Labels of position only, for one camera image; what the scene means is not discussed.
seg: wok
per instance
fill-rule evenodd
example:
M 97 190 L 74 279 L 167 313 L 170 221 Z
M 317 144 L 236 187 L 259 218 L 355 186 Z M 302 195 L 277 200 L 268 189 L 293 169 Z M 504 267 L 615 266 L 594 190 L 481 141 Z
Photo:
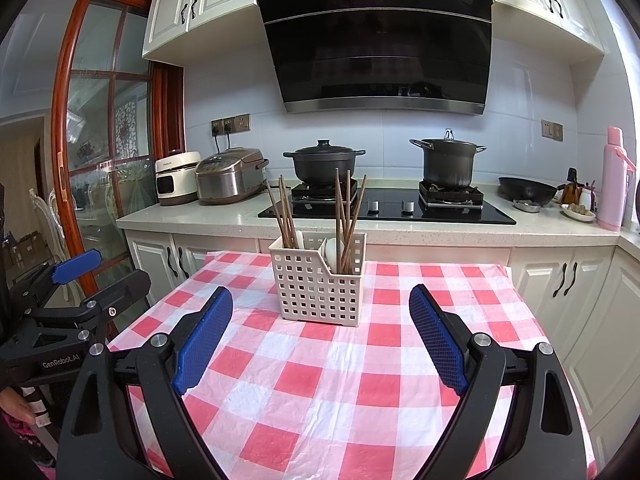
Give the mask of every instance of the wok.
M 536 182 L 535 180 L 527 180 L 525 178 L 513 178 L 510 176 L 502 176 L 498 179 L 502 192 L 511 200 L 531 200 L 541 206 L 547 205 L 558 192 L 558 188 Z

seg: gas stove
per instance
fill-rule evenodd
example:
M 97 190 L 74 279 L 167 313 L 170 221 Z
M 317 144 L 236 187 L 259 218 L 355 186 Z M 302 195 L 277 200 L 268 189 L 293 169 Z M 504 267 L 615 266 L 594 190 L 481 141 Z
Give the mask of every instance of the gas stove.
M 309 193 L 303 184 L 292 190 L 294 218 L 335 219 L 335 190 L 325 188 L 320 194 Z M 351 183 L 351 207 L 362 192 L 356 181 Z M 275 218 L 273 207 L 258 213 L 259 218 Z M 364 190 L 360 220 L 453 222 L 465 224 L 515 225 L 510 216 L 484 200 L 482 192 L 469 187 L 464 190 L 430 189 L 420 183 L 418 189 L 367 187 Z

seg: black range hood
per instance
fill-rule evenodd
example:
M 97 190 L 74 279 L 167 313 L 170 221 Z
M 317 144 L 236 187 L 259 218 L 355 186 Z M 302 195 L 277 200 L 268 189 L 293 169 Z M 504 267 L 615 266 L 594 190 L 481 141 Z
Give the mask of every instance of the black range hood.
M 482 114 L 493 0 L 257 0 L 288 112 Z

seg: glass door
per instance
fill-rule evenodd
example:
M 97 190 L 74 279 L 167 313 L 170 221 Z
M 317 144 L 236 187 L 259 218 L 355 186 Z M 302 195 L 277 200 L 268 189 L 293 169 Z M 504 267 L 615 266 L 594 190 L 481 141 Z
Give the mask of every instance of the glass door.
M 81 279 L 86 294 L 132 269 L 116 220 L 157 201 L 145 27 L 146 12 L 135 0 L 78 0 L 58 62 L 58 209 L 70 253 L 102 255 L 102 265 Z

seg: white countertop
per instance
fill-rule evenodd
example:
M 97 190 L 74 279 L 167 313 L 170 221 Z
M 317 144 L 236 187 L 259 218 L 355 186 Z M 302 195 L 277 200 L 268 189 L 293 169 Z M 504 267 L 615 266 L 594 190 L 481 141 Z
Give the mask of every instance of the white countertop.
M 621 235 L 594 223 L 571 220 L 562 215 L 555 203 L 539 213 L 525 213 L 497 195 L 497 187 L 480 185 L 479 188 L 485 200 L 513 218 L 516 225 L 359 220 L 357 230 L 367 233 L 369 244 L 450 247 L 620 245 L 640 260 L 640 234 L 623 230 Z M 257 217 L 270 205 L 267 192 L 230 205 L 203 206 L 192 202 L 163 207 L 156 204 L 120 218 L 117 225 L 122 229 L 174 234 L 275 239 L 280 235 L 276 219 Z M 330 231 L 335 223 L 329 219 L 296 219 L 295 225 L 301 230 Z

